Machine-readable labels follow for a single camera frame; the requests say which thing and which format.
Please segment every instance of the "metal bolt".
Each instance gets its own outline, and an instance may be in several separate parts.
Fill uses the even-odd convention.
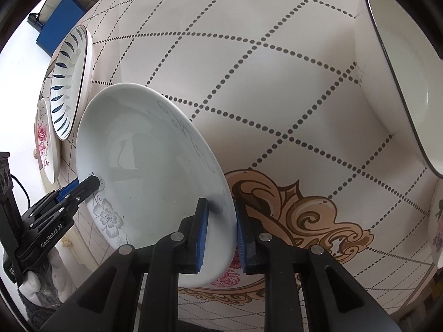
[[[314,255],[321,255],[324,251],[325,251],[325,249],[323,247],[321,247],[320,245],[311,246],[311,252]]]
[[[262,232],[258,236],[258,238],[261,239],[262,241],[269,242],[270,240],[272,240],[272,235],[268,232]]]
[[[171,240],[173,241],[181,241],[184,238],[184,234],[182,234],[181,232],[174,232],[171,235]]]
[[[130,245],[123,245],[118,251],[121,255],[129,255],[132,252],[132,247]]]

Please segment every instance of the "bowl rim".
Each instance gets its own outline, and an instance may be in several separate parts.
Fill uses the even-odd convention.
[[[414,121],[413,121],[413,119],[411,117],[411,113],[409,112],[408,106],[406,104],[405,97],[404,97],[404,95],[403,95],[403,93],[401,91],[400,84],[398,82],[398,79],[397,79],[397,76],[395,74],[394,68],[393,68],[393,66],[391,64],[391,60],[389,59],[388,52],[386,51],[385,44],[383,43],[382,37],[380,36],[380,33],[378,31],[377,23],[375,22],[375,18],[374,18],[374,14],[372,12],[371,4],[370,4],[369,0],[365,0],[365,3],[366,3],[366,7],[367,7],[367,9],[369,11],[369,16],[371,18],[372,25],[373,25],[375,33],[377,35],[378,42],[380,43],[380,46],[382,47],[383,53],[385,55],[386,62],[388,63],[389,69],[391,70],[391,75],[392,75],[392,77],[394,79],[395,85],[397,87],[398,94],[399,94],[400,99],[401,99],[401,103],[403,104],[403,108],[405,109],[406,116],[408,117],[408,120],[409,120],[409,125],[410,125],[410,127],[411,127],[411,129],[413,131],[413,134],[414,134],[414,137],[416,139],[417,145],[418,145],[418,147],[420,149],[420,152],[421,152],[424,160],[426,161],[426,164],[431,169],[431,171],[438,178],[443,179],[443,171],[442,172],[437,171],[437,169],[433,166],[433,164],[429,160],[428,156],[426,155],[426,151],[425,151],[425,149],[424,149],[424,147],[423,147],[423,145],[422,145],[422,143],[420,141],[420,137],[418,136],[417,130],[416,130],[415,125],[414,125]]]

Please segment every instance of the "floral plate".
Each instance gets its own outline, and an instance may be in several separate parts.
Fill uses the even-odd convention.
[[[60,142],[51,120],[49,99],[42,98],[37,111],[38,153],[50,183],[57,180],[60,171]]]
[[[429,210],[429,224],[427,238],[431,245],[431,254],[437,268],[443,267],[443,182],[437,182]]]

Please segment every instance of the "pink flower pattern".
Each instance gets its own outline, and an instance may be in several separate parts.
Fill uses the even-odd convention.
[[[240,282],[240,274],[232,269],[227,269],[219,278],[212,282],[211,285],[217,287],[232,287],[238,282]]]
[[[44,122],[37,123],[37,139],[38,139],[38,152],[43,163],[43,166],[48,166],[49,161],[47,160],[48,154],[48,135],[47,135],[47,125]]]
[[[439,201],[439,211],[436,213],[437,217],[437,233],[436,237],[434,238],[432,244],[436,247],[437,253],[440,253],[440,251],[443,248],[443,199]]]
[[[241,268],[240,257],[238,255],[238,251],[237,250],[235,250],[234,258],[232,259],[230,267],[234,268],[234,269]]]

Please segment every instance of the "white plate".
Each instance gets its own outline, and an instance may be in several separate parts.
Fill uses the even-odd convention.
[[[40,99],[37,111],[38,153],[50,183],[54,183],[60,171],[60,142],[52,125],[49,100]]]
[[[228,184],[203,137],[165,97],[138,84],[102,90],[81,119],[76,160],[80,181],[91,174],[101,179],[87,206],[113,248],[155,244],[205,197],[203,266],[198,275],[180,275],[179,285],[211,283],[230,265],[236,216]]]
[[[77,128],[85,111],[93,59],[91,34],[85,26],[76,26],[63,42],[51,82],[52,121],[61,140]]]
[[[439,180],[432,196],[427,225],[427,240],[437,268],[443,267],[443,182]]]

